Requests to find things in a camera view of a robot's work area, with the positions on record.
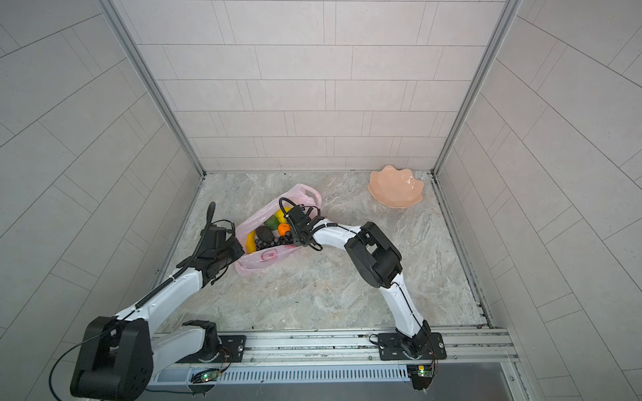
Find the pink plastic bag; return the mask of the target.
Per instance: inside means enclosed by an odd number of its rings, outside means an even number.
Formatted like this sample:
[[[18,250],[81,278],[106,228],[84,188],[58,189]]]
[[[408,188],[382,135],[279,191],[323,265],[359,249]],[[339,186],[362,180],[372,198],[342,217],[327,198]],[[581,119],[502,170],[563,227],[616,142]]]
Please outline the pink plastic bag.
[[[297,184],[236,227],[236,238],[245,252],[234,262],[239,275],[264,272],[297,252],[292,235],[286,232],[289,227],[284,216],[292,204],[320,208],[323,198],[314,188]]]

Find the green fake fruit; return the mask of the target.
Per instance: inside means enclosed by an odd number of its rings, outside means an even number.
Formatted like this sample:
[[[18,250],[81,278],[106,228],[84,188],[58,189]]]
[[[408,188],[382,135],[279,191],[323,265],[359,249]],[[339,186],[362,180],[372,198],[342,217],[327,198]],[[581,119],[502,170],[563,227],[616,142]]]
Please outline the green fake fruit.
[[[275,215],[272,215],[263,224],[269,230],[276,231],[279,228],[280,222],[279,222],[279,219]]]

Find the pink scalloped bowl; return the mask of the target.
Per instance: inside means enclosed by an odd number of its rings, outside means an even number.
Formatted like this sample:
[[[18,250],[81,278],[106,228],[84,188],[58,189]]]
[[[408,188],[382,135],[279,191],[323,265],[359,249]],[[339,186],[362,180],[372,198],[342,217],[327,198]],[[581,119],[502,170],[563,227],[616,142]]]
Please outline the pink scalloped bowl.
[[[424,182],[416,180],[409,169],[387,165],[370,174],[368,190],[376,201],[395,209],[406,209],[423,200]]]

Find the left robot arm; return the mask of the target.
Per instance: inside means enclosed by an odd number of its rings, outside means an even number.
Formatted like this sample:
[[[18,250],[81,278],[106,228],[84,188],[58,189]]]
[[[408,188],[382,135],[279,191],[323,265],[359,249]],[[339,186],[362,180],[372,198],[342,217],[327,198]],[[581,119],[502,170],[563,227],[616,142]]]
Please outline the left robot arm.
[[[215,322],[190,320],[158,339],[160,325],[190,296],[222,277],[244,251],[235,226],[207,222],[195,251],[177,270],[138,302],[112,317],[97,317],[85,329],[70,383],[75,398],[135,400],[160,371],[182,359],[221,363],[234,360]]]

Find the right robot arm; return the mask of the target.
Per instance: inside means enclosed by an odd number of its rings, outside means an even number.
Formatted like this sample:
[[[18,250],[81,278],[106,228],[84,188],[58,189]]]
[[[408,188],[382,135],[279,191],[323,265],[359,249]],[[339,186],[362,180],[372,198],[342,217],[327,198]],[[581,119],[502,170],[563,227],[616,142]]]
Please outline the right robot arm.
[[[361,278],[378,289],[396,325],[399,347],[410,359],[433,358],[431,328],[411,299],[403,276],[402,256],[374,222],[351,227],[331,222],[319,207],[297,205],[279,198],[279,210],[290,226],[294,245],[321,252],[326,247],[346,251]]]

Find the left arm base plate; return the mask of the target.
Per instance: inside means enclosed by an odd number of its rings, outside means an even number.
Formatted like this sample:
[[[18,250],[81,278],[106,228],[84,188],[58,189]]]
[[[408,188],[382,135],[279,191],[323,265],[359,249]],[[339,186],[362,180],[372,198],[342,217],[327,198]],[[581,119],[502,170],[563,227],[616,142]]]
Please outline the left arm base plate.
[[[197,352],[179,360],[179,364],[236,364],[242,362],[247,337],[222,335],[217,351]]]

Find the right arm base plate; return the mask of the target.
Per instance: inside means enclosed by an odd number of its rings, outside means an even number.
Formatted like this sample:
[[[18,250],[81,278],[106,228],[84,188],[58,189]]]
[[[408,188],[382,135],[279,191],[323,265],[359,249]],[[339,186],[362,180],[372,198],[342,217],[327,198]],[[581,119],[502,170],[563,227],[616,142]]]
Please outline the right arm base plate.
[[[439,332],[420,332],[414,338],[400,332],[382,332],[369,340],[377,347],[383,361],[440,361],[447,358],[445,344]]]

